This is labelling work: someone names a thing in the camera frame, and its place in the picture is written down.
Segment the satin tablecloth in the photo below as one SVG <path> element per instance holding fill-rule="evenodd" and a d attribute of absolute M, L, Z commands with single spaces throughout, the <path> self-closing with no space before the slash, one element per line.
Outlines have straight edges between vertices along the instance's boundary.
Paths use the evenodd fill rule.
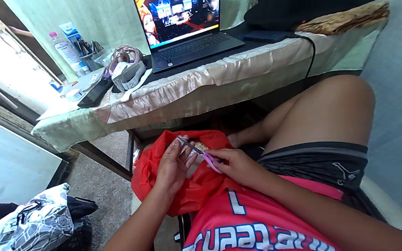
<path fill-rule="evenodd" d="M 333 36 L 300 33 L 310 37 L 317 48 L 310 76 L 361 70 L 385 24 Z M 129 99 L 108 91 L 100 106 L 43 119 L 32 135 L 61 152 L 126 129 L 175 127 L 181 118 L 253 99 L 301 80 L 311 56 L 312 47 L 306 40 L 285 39 L 153 81 Z"/>

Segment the number 1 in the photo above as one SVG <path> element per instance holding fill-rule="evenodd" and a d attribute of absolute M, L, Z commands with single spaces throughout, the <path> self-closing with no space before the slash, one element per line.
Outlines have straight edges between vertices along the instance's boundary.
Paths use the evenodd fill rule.
<path fill-rule="evenodd" d="M 246 209 L 244 206 L 238 203 L 237 194 L 235 191 L 228 191 L 229 200 L 231 201 L 231 207 L 234 214 L 246 214 Z"/>

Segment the black cable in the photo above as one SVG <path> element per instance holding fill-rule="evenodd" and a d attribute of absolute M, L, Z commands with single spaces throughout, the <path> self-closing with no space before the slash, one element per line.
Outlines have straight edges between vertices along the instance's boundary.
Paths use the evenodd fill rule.
<path fill-rule="evenodd" d="M 303 38 L 303 39 L 306 39 L 308 42 L 310 42 L 310 44 L 313 46 L 313 57 L 311 58 L 310 67 L 308 68 L 308 71 L 306 72 L 306 76 L 305 76 L 305 78 L 307 78 L 308 75 L 310 74 L 311 67 L 313 66 L 314 58 L 316 56 L 316 44 L 314 43 L 314 41 L 311 38 L 305 37 L 302 35 L 289 34 L 286 36 L 286 38 Z"/>

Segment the laptop screen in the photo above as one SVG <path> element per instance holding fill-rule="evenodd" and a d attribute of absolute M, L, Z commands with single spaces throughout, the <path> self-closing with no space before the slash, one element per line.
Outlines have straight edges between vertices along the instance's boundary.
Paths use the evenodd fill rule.
<path fill-rule="evenodd" d="M 220 0 L 136 0 L 150 48 L 219 26 Z"/>

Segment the laptop keyboard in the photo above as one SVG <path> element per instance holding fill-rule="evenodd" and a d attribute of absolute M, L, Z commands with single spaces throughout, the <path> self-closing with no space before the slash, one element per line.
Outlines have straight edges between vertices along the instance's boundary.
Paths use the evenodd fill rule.
<path fill-rule="evenodd" d="M 229 39 L 228 37 L 221 36 L 221 35 L 214 35 L 214 36 L 200 38 L 200 39 L 197 39 L 190 43 L 185 43 L 181 46 L 176 46 L 171 49 L 167 49 L 167 50 L 164 50 L 164 51 L 161 51 L 158 53 L 154 53 L 153 58 L 154 58 L 155 62 L 160 62 L 160 61 L 163 61 L 166 59 L 172 59 L 172 58 L 175 58 L 182 54 L 192 52 L 195 50 L 199 50 L 199 49 L 205 48 L 207 46 L 210 46 L 212 44 L 226 41 L 228 39 Z"/>

